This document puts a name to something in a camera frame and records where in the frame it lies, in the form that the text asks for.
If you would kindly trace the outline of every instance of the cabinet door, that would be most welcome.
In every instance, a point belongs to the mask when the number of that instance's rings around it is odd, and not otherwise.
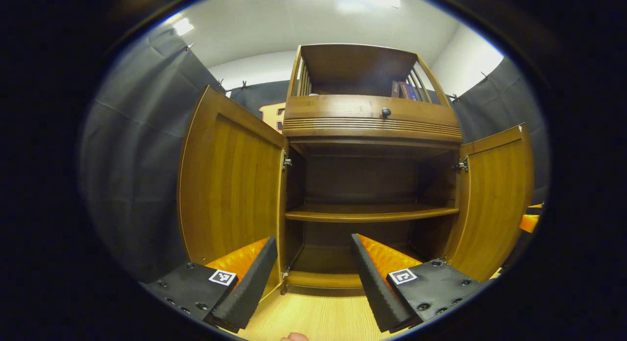
[[[520,236],[533,194],[533,154],[524,124],[463,145],[459,219],[446,245],[450,265],[479,281],[503,264]]]
[[[262,238],[279,239],[288,148],[287,138],[207,87],[179,166],[179,222],[191,261],[206,265]],[[275,264],[264,295],[278,285]]]

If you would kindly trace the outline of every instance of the white ceiling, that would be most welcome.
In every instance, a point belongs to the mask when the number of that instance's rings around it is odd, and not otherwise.
[[[170,19],[186,17],[183,36],[206,67],[298,45],[369,44],[416,51],[433,64],[459,21],[425,0],[400,8],[362,0],[206,0]]]

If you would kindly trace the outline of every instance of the wooden drawer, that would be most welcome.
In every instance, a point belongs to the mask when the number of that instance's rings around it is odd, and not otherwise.
[[[383,117],[387,107],[392,114]],[[461,143],[453,109],[405,98],[360,95],[291,97],[285,106],[283,134],[410,138]]]

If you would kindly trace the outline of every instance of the wooden floor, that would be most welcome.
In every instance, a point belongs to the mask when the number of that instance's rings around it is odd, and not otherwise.
[[[391,335],[379,332],[365,296],[292,292],[282,296],[278,290],[260,303],[246,330],[237,335],[251,341],[279,341],[290,332],[300,332],[309,341],[378,341]]]

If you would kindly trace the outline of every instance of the wooden cabinet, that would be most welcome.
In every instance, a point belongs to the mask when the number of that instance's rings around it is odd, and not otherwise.
[[[321,66],[325,55],[343,62]],[[389,63],[376,69],[381,60]],[[393,79],[416,79],[414,63],[441,104],[383,95]],[[382,106],[392,114],[383,116]],[[464,158],[468,171],[454,169]],[[278,263],[266,293],[282,283],[360,288],[352,233],[420,261],[446,256],[484,281],[519,235],[533,163],[524,124],[461,145],[455,114],[415,53],[302,46],[283,135],[208,87],[184,143],[178,186],[192,261],[206,264],[276,236]]]

